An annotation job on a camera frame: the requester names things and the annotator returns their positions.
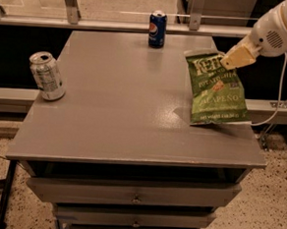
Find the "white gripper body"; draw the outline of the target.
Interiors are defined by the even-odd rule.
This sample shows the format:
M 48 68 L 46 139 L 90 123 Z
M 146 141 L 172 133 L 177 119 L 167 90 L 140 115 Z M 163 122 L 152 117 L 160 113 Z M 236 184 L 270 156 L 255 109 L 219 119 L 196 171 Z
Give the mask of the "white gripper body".
M 287 3 L 280 3 L 256 22 L 251 40 L 262 56 L 276 57 L 287 52 Z

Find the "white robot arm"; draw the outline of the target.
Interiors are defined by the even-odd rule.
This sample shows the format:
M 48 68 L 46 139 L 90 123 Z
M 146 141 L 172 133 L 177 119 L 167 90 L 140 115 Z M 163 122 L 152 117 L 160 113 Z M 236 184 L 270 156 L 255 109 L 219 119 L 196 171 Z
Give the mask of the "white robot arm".
M 224 68 L 252 65 L 259 56 L 277 57 L 287 52 L 287 0 L 270 9 L 251 32 L 222 57 Z

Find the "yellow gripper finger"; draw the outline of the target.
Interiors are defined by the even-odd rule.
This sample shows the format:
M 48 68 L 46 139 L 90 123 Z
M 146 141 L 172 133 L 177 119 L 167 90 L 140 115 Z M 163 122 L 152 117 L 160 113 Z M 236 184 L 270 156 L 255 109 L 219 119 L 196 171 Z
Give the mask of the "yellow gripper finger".
M 221 59 L 221 64 L 227 70 L 246 67 L 256 62 L 258 48 L 249 44 L 240 44 L 230 49 Z

